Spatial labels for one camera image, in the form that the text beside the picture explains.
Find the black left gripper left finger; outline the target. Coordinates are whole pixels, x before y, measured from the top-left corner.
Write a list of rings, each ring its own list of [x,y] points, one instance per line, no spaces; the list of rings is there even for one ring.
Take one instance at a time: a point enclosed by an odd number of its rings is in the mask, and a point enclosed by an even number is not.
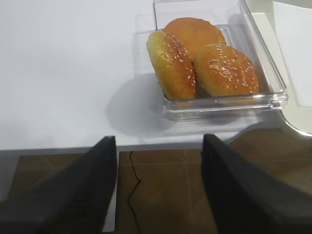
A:
[[[100,234],[117,180],[106,136],[66,169],[0,204],[2,234]]]

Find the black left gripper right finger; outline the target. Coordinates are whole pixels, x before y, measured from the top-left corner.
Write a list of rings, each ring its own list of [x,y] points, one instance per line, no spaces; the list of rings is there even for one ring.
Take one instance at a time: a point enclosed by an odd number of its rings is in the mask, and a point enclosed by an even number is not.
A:
[[[310,234],[312,196],[205,134],[201,177],[219,234]]]

